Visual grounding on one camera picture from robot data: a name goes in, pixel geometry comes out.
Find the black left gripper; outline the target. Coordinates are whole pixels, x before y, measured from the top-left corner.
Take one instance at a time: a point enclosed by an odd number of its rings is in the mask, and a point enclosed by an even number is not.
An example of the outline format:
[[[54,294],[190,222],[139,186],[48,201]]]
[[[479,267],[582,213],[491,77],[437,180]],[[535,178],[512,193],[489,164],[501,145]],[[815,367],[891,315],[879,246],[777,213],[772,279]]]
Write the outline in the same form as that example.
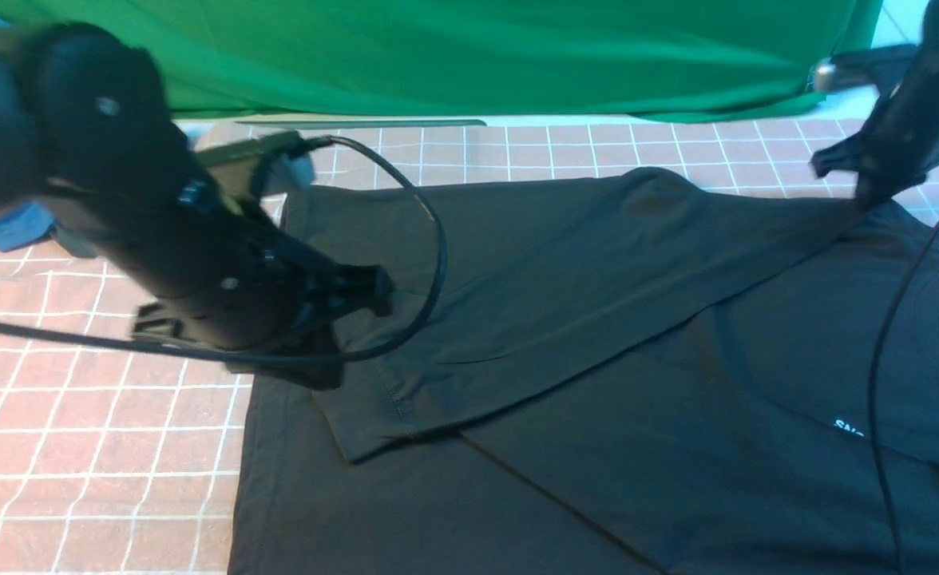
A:
[[[335,262],[249,200],[182,197],[175,214],[184,222],[172,229],[200,254],[167,263],[168,278],[142,272],[155,301],[137,310],[135,342],[209,352],[236,374],[328,391],[355,360],[339,349],[334,324],[358,311],[394,310],[395,287],[382,267]]]

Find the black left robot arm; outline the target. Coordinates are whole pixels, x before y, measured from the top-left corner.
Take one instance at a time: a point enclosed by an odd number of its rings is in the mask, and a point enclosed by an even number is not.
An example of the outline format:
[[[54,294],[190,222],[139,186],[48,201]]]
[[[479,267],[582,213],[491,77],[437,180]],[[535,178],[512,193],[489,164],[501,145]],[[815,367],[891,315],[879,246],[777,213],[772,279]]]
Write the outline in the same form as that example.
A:
[[[390,278],[335,262],[260,207],[277,169],[330,144],[280,133],[225,147],[252,171],[229,192],[172,120],[147,52],[89,23],[0,28],[0,214],[42,204],[153,296],[128,341],[86,345],[338,389],[348,357],[332,324],[389,315]]]

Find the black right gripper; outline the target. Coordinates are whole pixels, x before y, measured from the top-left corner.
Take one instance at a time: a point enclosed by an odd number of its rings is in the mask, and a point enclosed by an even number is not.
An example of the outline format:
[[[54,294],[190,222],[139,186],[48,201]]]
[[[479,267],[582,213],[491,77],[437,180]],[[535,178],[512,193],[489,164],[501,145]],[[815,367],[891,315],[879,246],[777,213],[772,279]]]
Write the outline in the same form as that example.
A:
[[[907,77],[882,96],[857,133],[813,153],[817,178],[856,174],[855,200],[869,211],[922,184],[939,167],[939,76]]]

